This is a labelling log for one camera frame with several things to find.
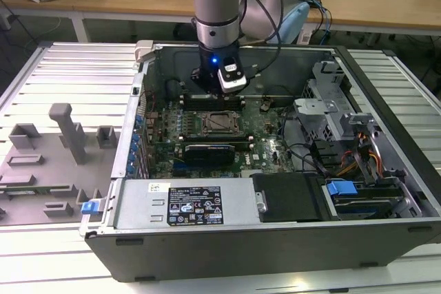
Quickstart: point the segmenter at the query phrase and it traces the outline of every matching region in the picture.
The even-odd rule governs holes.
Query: power supply label
[[[223,224],[221,188],[170,187],[167,223],[172,227]]]

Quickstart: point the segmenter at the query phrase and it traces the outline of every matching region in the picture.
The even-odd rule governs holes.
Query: motherboard
[[[187,110],[179,102],[147,104],[141,135],[149,178],[238,178],[294,171],[280,137],[285,107]],[[142,178],[144,171],[133,171]]]

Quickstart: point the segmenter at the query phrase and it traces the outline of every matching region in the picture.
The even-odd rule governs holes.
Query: white cable
[[[40,38],[41,38],[42,36],[44,36],[45,34],[49,34],[49,33],[51,33],[52,31],[55,31],[56,29],[58,29],[59,26],[61,25],[61,17],[59,17],[59,18],[57,18],[57,19],[58,19],[58,23],[57,23],[56,26],[54,26],[52,29],[50,29],[50,30],[48,30],[48,31],[42,32],[41,34],[39,34],[38,36],[36,36],[35,39],[40,39]],[[26,56],[28,55],[28,54],[26,54],[26,48],[28,47],[29,44],[31,44],[31,42],[33,42],[32,39],[30,39],[30,40],[26,43],[25,48],[24,48],[24,50],[23,50],[23,52],[25,52],[25,55],[26,55]]]

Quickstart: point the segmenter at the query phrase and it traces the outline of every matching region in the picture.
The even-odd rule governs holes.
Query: floor
[[[38,41],[76,41],[74,29],[69,19],[20,17],[20,21]],[[134,41],[130,36],[130,27],[127,21],[87,20],[86,24],[93,42],[131,43]],[[173,23],[136,22],[138,33],[136,38],[159,41],[173,40],[173,28]],[[427,36],[397,35],[394,41],[390,41],[388,37],[382,35],[378,42],[369,48],[366,46],[367,36],[363,33],[333,32],[327,44],[344,45],[347,48],[393,50],[419,78],[431,67],[434,54],[438,54],[441,50],[441,40],[432,43]],[[194,41],[196,35],[191,27],[185,26],[181,30],[180,38]],[[322,32],[319,32],[311,40],[311,44],[319,43],[321,38]],[[13,80],[35,47],[36,44],[30,40],[17,20],[12,22],[11,30],[0,32],[0,94]],[[440,77],[433,70],[429,70],[424,84],[433,90]]]

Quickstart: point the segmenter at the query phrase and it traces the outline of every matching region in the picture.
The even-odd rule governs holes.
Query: blue tab
[[[95,201],[84,202],[81,206],[81,213],[83,215],[98,215],[99,203]]]
[[[332,196],[354,196],[358,194],[355,184],[348,180],[333,180],[326,187]]]

